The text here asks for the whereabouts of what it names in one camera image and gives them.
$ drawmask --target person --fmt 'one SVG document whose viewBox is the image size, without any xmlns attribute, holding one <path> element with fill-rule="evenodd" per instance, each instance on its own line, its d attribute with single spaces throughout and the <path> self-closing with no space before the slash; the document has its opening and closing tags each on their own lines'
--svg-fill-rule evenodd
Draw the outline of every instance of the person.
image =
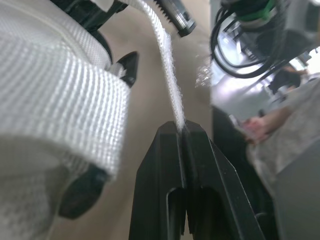
<svg viewBox="0 0 320 240">
<path fill-rule="evenodd" d="M 300 87 L 303 75 L 307 74 L 308 71 L 306 69 L 297 71 L 291 66 L 285 66 L 275 74 L 268 87 L 274 95 L 283 86 L 286 86 L 290 91 Z"/>
<path fill-rule="evenodd" d="M 244 122 L 255 136 L 247 159 L 273 195 L 277 175 L 320 137 L 320 79 L 287 94 L 278 109 Z"/>
<path fill-rule="evenodd" d="M 319 106 L 318 78 L 288 92 L 277 109 L 243 123 L 254 134 L 254 144 L 214 107 L 213 141 L 237 170 L 255 213 L 265 209 L 261 202 L 272 199 L 277 175 L 320 137 Z"/>
</svg>

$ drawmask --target white webbing strap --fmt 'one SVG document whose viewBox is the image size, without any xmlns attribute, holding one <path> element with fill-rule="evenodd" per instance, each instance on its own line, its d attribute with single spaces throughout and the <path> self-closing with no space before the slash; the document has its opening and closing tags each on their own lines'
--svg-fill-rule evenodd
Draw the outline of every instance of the white webbing strap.
<svg viewBox="0 0 320 240">
<path fill-rule="evenodd" d="M 101 4 L 98 0 L 92 0 L 96 2 L 96 4 L 107 11 L 108 8 L 105 5 Z M 144 14 L 146 14 L 150 20 L 152 25 L 162 60 L 162 67 L 165 74 L 166 85 L 172 105 L 172 110 L 175 118 L 175 124 L 178 131 L 182 131 L 185 125 L 185 115 L 182 104 L 182 95 L 180 89 L 177 85 L 177 79 L 174 73 L 174 64 L 172 57 L 172 48 L 171 48 L 171 37 L 163 28 L 160 19 L 157 14 L 153 11 L 153 9 L 143 0 L 121 0 L 121 2 L 128 4 L 135 9 L 140 10 Z"/>
</svg>

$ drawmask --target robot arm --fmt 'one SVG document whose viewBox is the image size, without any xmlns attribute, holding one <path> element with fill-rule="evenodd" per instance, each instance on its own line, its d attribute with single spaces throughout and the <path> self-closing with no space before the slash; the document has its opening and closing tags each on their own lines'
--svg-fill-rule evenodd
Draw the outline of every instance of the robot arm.
<svg viewBox="0 0 320 240">
<path fill-rule="evenodd" d="M 319 3 L 316 0 L 221 0 L 221 11 L 211 34 L 212 59 L 229 75 L 236 78 L 254 78 L 279 64 L 289 62 L 319 45 Z M 244 68 L 262 64 L 251 73 L 239 74 L 223 56 L 218 34 L 223 22 L 230 16 L 239 22 L 241 31 L 254 39 L 256 50 L 263 56 L 258 61 L 236 66 Z"/>
</svg>

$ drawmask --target black plastic tab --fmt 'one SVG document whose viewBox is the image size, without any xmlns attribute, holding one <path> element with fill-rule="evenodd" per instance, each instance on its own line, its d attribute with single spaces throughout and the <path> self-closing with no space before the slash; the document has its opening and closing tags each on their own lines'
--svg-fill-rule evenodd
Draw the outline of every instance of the black plastic tab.
<svg viewBox="0 0 320 240">
<path fill-rule="evenodd" d="M 72 220 L 81 217 L 96 204 L 107 180 L 107 173 L 91 164 L 65 191 L 59 216 Z"/>
<path fill-rule="evenodd" d="M 119 61 L 124 69 L 126 70 L 125 76 L 121 79 L 126 82 L 126 84 L 131 88 L 137 79 L 137 71 L 139 64 L 139 53 L 133 51 L 122 57 Z"/>
<path fill-rule="evenodd" d="M 179 136 L 161 126 L 136 174 L 129 240 L 179 240 L 184 232 L 185 184 Z"/>
<path fill-rule="evenodd" d="M 181 149 L 193 239 L 264 240 L 236 170 L 200 125 L 186 123 Z"/>
<path fill-rule="evenodd" d="M 154 1 L 159 5 L 167 19 L 174 24 L 180 37 L 192 33 L 197 24 L 180 0 Z"/>
</svg>

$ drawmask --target gray shirt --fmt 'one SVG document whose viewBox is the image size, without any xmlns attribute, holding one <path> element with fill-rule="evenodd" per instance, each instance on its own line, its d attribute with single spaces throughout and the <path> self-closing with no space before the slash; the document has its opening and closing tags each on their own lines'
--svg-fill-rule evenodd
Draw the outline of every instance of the gray shirt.
<svg viewBox="0 0 320 240">
<path fill-rule="evenodd" d="M 285 106 L 293 111 L 285 124 L 268 140 L 248 149 L 251 164 L 271 194 L 277 174 L 320 137 L 320 80 L 289 92 L 281 104 Z"/>
</svg>

